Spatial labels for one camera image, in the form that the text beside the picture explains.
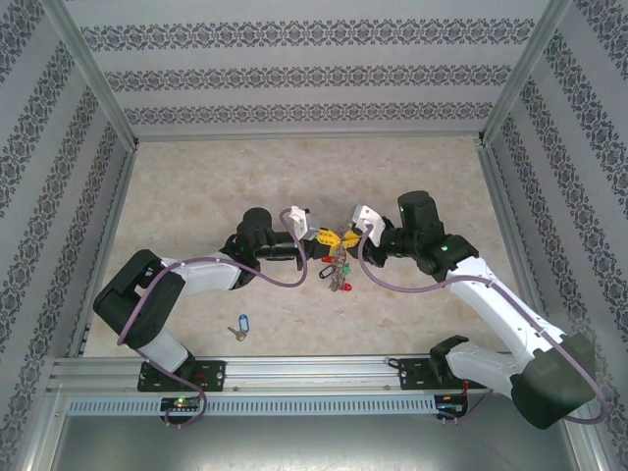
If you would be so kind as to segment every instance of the black bracket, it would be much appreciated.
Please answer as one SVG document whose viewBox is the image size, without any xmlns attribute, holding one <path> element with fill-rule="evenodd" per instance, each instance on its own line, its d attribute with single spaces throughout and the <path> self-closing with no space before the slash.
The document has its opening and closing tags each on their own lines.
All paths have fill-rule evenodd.
<svg viewBox="0 0 628 471">
<path fill-rule="evenodd" d="M 139 250 L 96 296 L 94 311 L 119 335 L 139 303 L 135 290 L 148 288 L 163 269 L 161 258 L 150 250 Z M 173 272 L 161 279 L 127 334 L 125 343 L 130 348 L 142 348 L 159 335 L 184 285 L 183 278 Z"/>
<path fill-rule="evenodd" d="M 456 418 L 463 417 L 469 410 L 469 397 L 466 393 L 463 394 L 448 394 L 448 395 L 435 395 L 434 401 L 436 408 L 445 414 L 438 414 L 438 419 L 451 420 L 451 415 Z"/>
<path fill-rule="evenodd" d="M 464 381 L 458 378 L 444 378 L 441 382 L 430 367 L 430 358 L 389 358 L 389 366 L 398 371 L 399 385 L 404 391 L 443 391 L 464 388 Z M 470 390 L 486 388 L 473 381 L 468 383 Z"/>
<path fill-rule="evenodd" d="M 221 393 L 225 384 L 227 362 L 218 360 L 196 360 L 187 380 L 203 388 L 207 393 Z M 143 362 L 139 370 L 137 390 L 141 393 L 184 393 L 193 392 L 181 383 L 163 375 L 149 363 Z"/>
</svg>

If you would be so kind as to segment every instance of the metal base plate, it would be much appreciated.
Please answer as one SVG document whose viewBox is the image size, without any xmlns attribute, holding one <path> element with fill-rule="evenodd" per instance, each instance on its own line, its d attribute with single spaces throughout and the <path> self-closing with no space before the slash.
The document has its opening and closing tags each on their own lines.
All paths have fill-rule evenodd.
<svg viewBox="0 0 628 471">
<path fill-rule="evenodd" d="M 404 391 L 417 390 L 462 390 L 462 380 L 446 379 L 442 383 L 430 368 L 429 358 L 391 358 L 389 366 L 398 370 L 399 385 Z M 485 390 L 486 387 L 469 381 L 470 390 Z"/>
</svg>

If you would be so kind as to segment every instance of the damask pattern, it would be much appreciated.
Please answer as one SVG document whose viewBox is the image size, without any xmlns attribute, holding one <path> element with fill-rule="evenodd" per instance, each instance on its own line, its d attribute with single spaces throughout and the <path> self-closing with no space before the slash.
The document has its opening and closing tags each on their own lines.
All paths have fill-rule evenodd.
<svg viewBox="0 0 628 471">
<path fill-rule="evenodd" d="M 0 21 L 0 83 L 4 83 L 39 25 L 43 8 L 37 0 L 15 0 Z"/>
<path fill-rule="evenodd" d="M 30 160 L 35 144 L 41 138 L 44 126 L 50 120 L 70 72 L 75 66 L 72 55 L 63 42 L 55 49 L 37 81 L 24 112 L 9 136 L 0 154 L 0 218 L 11 202 L 12 194 L 22 179 L 26 163 Z"/>
<path fill-rule="evenodd" d="M 37 199 L 37 206 L 28 221 L 28 229 L 24 232 L 18 253 L 13 257 L 15 263 L 9 268 L 7 280 L 3 283 L 0 294 L 0 352 L 4 352 L 5 343 L 11 336 L 11 326 L 15 324 L 16 316 L 22 307 L 26 288 L 30 285 L 32 272 L 54 223 L 97 107 L 96 97 L 88 87 L 75 110 L 50 174 Z"/>
<path fill-rule="evenodd" d="M 541 186 L 530 163 L 527 150 L 521 139 L 514 120 L 508 116 L 503 123 L 501 132 L 508 144 L 512 162 L 523 185 L 526 200 L 537 224 L 541 242 L 551 264 L 551 273 L 558 284 L 558 292 L 563 298 L 567 316 L 577 331 L 584 330 L 591 319 L 586 316 L 587 308 L 582 301 L 578 284 L 569 266 L 562 242 L 551 218 L 548 204 L 541 191 Z"/>
<path fill-rule="evenodd" d="M 365 44 L 523 44 L 532 19 L 337 20 L 84 26 L 94 52 Z"/>
<path fill-rule="evenodd" d="M 127 108 L 134 125 L 308 121 L 484 120 L 493 103 L 321 103 Z"/>
<path fill-rule="evenodd" d="M 523 236 L 523 228 L 521 227 L 521 223 L 519 222 L 519 218 L 517 217 L 517 213 L 515 212 L 514 208 L 514 200 L 512 199 L 512 196 L 510 195 L 510 191 L 508 189 L 508 185 L 506 184 L 506 178 L 503 175 L 503 170 L 501 169 L 501 164 L 499 159 L 497 158 L 498 154 L 497 151 L 495 149 L 495 146 L 493 144 L 491 144 L 491 151 L 493 152 L 493 156 L 494 156 L 494 160 L 497 164 L 497 170 L 499 171 L 499 176 L 501 177 L 501 180 L 503 181 L 503 189 L 506 193 L 506 196 L 508 198 L 508 203 L 510 204 L 510 208 L 512 208 L 512 217 L 514 218 L 514 224 L 517 226 L 517 231 L 519 233 L 519 240 L 521 240 L 521 245 L 523 245 L 523 251 L 526 254 L 526 260 L 528 262 L 528 267 L 530 268 L 530 273 L 532 273 L 532 278 L 534 280 L 534 286 L 537 289 L 537 293 L 539 294 L 539 300 L 541 301 L 541 305 L 543 306 L 543 313 L 545 315 L 545 317 L 547 319 L 550 318 L 550 313 L 548 312 L 548 305 L 546 304 L 545 299 L 543 298 L 542 295 L 542 290 L 541 290 L 541 284 L 539 283 L 539 278 L 537 276 L 537 271 L 534 268 L 534 263 L 532 263 L 532 254 L 530 253 L 530 249 L 528 248 L 528 241 L 525 239 L 525 237 Z"/>
<path fill-rule="evenodd" d="M 122 177 L 122 173 L 125 169 L 126 162 L 123 160 L 120 171 L 118 172 L 118 176 L 116 177 L 116 182 L 114 184 L 114 189 L 111 194 L 111 200 L 109 201 L 109 205 L 107 206 L 107 214 L 104 219 L 104 223 L 102 225 L 102 229 L 100 230 L 100 235 L 98 236 L 98 241 L 96 243 L 96 249 L 94 250 L 94 256 L 91 259 L 91 265 L 89 266 L 89 270 L 87 272 L 87 278 L 85 279 L 85 288 L 82 291 L 82 295 L 80 296 L 80 302 L 78 303 L 77 312 L 75 313 L 75 321 L 72 325 L 72 331 L 70 332 L 68 345 L 66 346 L 66 353 L 64 356 L 69 357 L 72 349 L 72 343 L 75 339 L 75 335 L 77 334 L 77 327 L 79 326 L 80 315 L 82 314 L 82 309 L 85 304 L 85 300 L 87 298 L 87 292 L 89 291 L 89 285 L 91 284 L 91 277 L 93 276 L 94 269 L 96 268 L 96 262 L 98 261 L 98 254 L 100 253 L 100 246 L 102 245 L 102 241 L 105 239 L 105 232 L 107 231 L 107 223 L 109 221 L 109 214 L 114 207 L 114 202 L 116 201 L 116 194 L 118 193 L 118 183 L 120 182 L 120 178 Z"/>
<path fill-rule="evenodd" d="M 510 66 L 363 66 L 189 69 L 107 73 L 116 92 L 302 86 L 503 85 Z"/>
<path fill-rule="evenodd" d="M 593 92 L 587 76 L 576 62 L 573 52 L 557 32 L 549 41 L 545 56 L 555 77 L 562 86 L 580 128 L 596 153 L 606 179 L 619 197 L 624 215 L 628 218 L 628 158 L 626 145 L 615 131 L 615 126 Z"/>
<path fill-rule="evenodd" d="M 98 194 L 105 179 L 116 141 L 116 132 L 113 126 L 108 124 L 89 171 L 85 187 L 80 195 L 72 226 L 55 269 L 52 286 L 46 294 L 44 304 L 41 306 L 41 313 L 28 345 L 25 364 L 20 371 L 20 382 L 16 384 L 16 393 L 9 401 L 9 412 L 4 416 L 4 425 L 0 430 L 0 443 L 3 444 L 0 451 L 0 469 L 10 469 L 11 463 L 18 452 L 27 414 L 32 406 L 32 398 L 35 395 L 36 386 L 41 376 L 44 358 L 54 338 L 59 313 L 66 301 L 67 289 L 72 282 L 72 275 L 79 260 L 79 253 L 85 240 L 89 221 L 98 200 Z M 121 164 L 116 179 L 114 194 L 118 188 L 123 168 L 124 162 Z M 112 204 L 110 204 L 107 211 L 105 225 L 109 219 L 111 207 Z"/>
<path fill-rule="evenodd" d="M 598 39 L 615 61 L 621 77 L 628 79 L 628 15 L 617 0 L 577 0 L 578 9 L 598 34 Z"/>
<path fill-rule="evenodd" d="M 537 223 L 541 243 L 544 246 L 546 256 L 551 264 L 551 272 L 558 285 L 558 292 L 562 299 L 567 319 L 575 332 L 585 335 L 595 345 L 596 381 L 604 391 L 606 400 L 610 406 L 610 414 L 605 425 L 612 436 L 612 444 L 617 447 L 619 451 L 620 463 L 628 467 L 628 431 L 625 426 L 625 424 L 628 423 L 628 417 L 625 416 L 624 407 L 620 403 L 619 389 L 614 385 L 614 378 L 608 372 L 608 362 L 603 356 L 602 347 L 598 342 L 597 334 L 591 327 L 591 319 L 586 306 L 582 302 L 582 295 L 573 278 L 573 272 L 569 268 L 569 262 L 564 255 L 560 238 L 554 227 L 554 221 L 542 195 L 539 181 L 532 169 L 528 151 L 525 148 L 521 134 L 511 116 L 508 116 L 504 121 L 501 132 L 510 152 L 508 157 L 515 163 L 519 180 L 526 193 L 528 205 Z M 497 159 L 497 165 L 499 166 L 499 172 L 504 185 L 507 187 L 507 181 L 504 178 L 499 159 Z M 523 238 L 523 233 L 520 228 L 519 233 Z"/>
<path fill-rule="evenodd" d="M 569 207 L 583 247 L 589 254 L 589 261 L 593 263 L 593 271 L 598 277 L 604 299 L 610 305 L 609 312 L 615 317 L 617 329 L 623 333 L 622 341 L 627 342 L 628 284 L 622 279 L 622 272 L 617 268 L 617 259 L 609 251 L 606 235 L 589 203 L 589 196 L 580 183 L 576 167 L 571 163 L 550 111 L 532 79 L 526 82 L 520 96 L 547 152 L 549 165 Z"/>
</svg>

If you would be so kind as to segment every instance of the beige floor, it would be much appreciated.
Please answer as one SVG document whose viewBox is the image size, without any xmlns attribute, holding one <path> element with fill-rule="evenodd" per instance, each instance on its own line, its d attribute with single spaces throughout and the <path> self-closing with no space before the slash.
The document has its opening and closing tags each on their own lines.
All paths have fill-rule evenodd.
<svg viewBox="0 0 628 471">
<path fill-rule="evenodd" d="M 235 231 L 250 207 L 275 218 L 296 204 L 335 228 L 350 208 L 367 204 L 399 223 L 396 199 L 428 190 L 445 228 L 466 236 L 511 288 L 514 282 L 471 138 L 294 139 L 142 143 L 116 234 L 105 283 L 140 248 L 172 258 L 209 255 Z M 402 294 L 372 284 L 351 261 L 351 292 L 330 292 L 311 261 L 312 276 L 285 289 L 254 280 L 237 291 L 183 298 L 168 321 L 196 355 L 326 355 L 423 353 L 453 334 L 495 349 L 503 344 L 447 290 Z M 284 281 L 299 277 L 293 262 L 262 262 Z M 389 259 L 382 279 L 427 285 L 410 260 Z M 227 330 L 239 314 L 251 331 L 238 342 Z M 94 316 L 85 356 L 128 356 Z"/>
</svg>

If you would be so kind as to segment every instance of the key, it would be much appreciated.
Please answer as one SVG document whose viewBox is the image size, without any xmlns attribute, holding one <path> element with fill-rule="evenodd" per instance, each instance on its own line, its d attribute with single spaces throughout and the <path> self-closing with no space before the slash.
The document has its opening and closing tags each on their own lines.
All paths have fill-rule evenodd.
<svg viewBox="0 0 628 471">
<path fill-rule="evenodd" d="M 237 341 L 243 341 L 246 338 L 246 332 L 243 331 L 237 331 L 236 329 L 234 329 L 233 327 L 227 327 L 227 329 L 230 332 L 233 332 L 235 335 L 235 339 Z"/>
<path fill-rule="evenodd" d="M 334 272 L 334 265 L 328 265 L 323 270 L 321 270 L 318 274 L 318 278 L 321 280 L 325 280 Z"/>
</svg>

